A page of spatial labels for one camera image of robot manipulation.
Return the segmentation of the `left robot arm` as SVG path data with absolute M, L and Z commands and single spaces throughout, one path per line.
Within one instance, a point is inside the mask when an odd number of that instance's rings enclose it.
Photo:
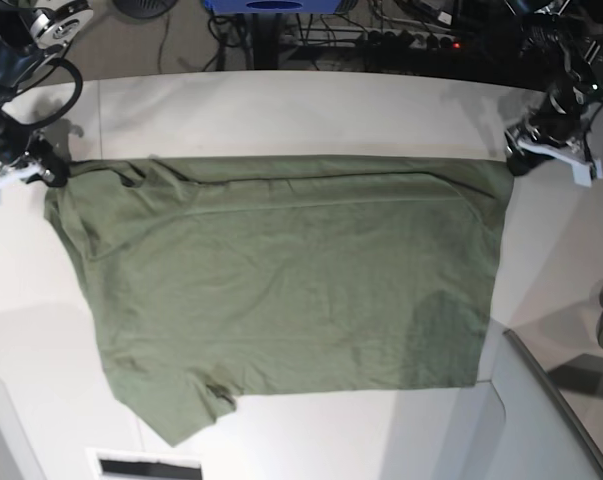
M 603 108 L 603 52 L 588 39 L 585 22 L 568 13 L 568 1 L 508 1 L 525 41 L 550 56 L 556 73 L 543 99 L 504 131 L 506 164 L 522 177 L 549 161 L 571 168 L 575 184 L 603 177 L 588 136 Z

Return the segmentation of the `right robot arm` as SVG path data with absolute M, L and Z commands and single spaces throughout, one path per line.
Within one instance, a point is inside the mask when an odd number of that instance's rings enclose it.
M 0 190 L 16 181 L 41 181 L 51 188 L 67 183 L 69 162 L 57 155 L 44 129 L 65 116 L 82 94 L 82 75 L 66 55 L 92 17 L 87 1 L 65 1 L 57 7 L 0 1 Z M 72 95 L 55 113 L 22 123 L 4 106 L 37 87 L 43 80 L 35 76 L 45 67 L 70 75 Z

